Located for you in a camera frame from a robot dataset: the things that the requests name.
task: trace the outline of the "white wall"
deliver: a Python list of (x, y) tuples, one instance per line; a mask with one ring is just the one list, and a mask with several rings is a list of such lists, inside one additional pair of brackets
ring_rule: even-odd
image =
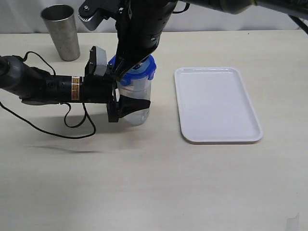
[[(40, 11), (53, 4), (68, 4), (78, 11), (84, 0), (0, 0), (0, 33), (46, 33), (40, 18)], [(177, 8), (183, 9), (180, 2)], [(102, 23), (96, 32), (115, 31), (115, 22)], [(77, 19), (80, 32), (87, 29)], [(171, 17), (166, 31), (207, 31), (207, 30), (246, 30), (246, 29), (296, 29), (297, 26), (283, 13), (260, 7), (251, 7), (239, 15), (216, 12), (202, 7), (191, 6), (183, 14)]]

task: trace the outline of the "stainless steel tumbler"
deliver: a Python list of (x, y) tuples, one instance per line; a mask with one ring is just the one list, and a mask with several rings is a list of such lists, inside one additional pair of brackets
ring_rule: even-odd
[(64, 61), (73, 61), (79, 58), (74, 9), (68, 5), (53, 5), (41, 12), (53, 43)]

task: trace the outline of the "blue lid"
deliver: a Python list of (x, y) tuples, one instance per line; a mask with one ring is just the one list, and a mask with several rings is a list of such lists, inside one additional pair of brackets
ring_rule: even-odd
[[(110, 61), (109, 64), (113, 65), (115, 63), (116, 57), (114, 56)], [(141, 65), (136, 66), (130, 69), (122, 78), (121, 84), (123, 86), (128, 86), (132, 79), (142, 79), (148, 77), (148, 80), (152, 80), (154, 78), (154, 73), (156, 70), (156, 63), (153, 56), (149, 56), (147, 60)]]

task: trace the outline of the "white tray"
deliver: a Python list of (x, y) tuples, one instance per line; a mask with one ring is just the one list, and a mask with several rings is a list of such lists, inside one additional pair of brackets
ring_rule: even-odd
[(183, 136), (196, 143), (254, 143), (263, 131), (240, 73), (180, 68), (175, 84)]

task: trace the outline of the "table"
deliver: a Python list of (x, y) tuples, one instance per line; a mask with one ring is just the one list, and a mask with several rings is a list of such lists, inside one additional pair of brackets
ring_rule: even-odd
[[(58, 74), (83, 75), (92, 45), (116, 51), (116, 34), (79, 34), (81, 57), (60, 60), (49, 35), (0, 35), (1, 55), (40, 53)], [(140, 127), (108, 124), (89, 105), (98, 134), (51, 137), (0, 110), (0, 229), (4, 231), (283, 231), (300, 214), (308, 229), (308, 39), (302, 31), (164, 33), (152, 107)], [(28, 65), (48, 70), (35, 56)], [(254, 145), (191, 145), (181, 136), (173, 73), (184, 66), (241, 71), (264, 138)], [(65, 135), (65, 105), (2, 103)], [(70, 123), (82, 117), (74, 105)]]

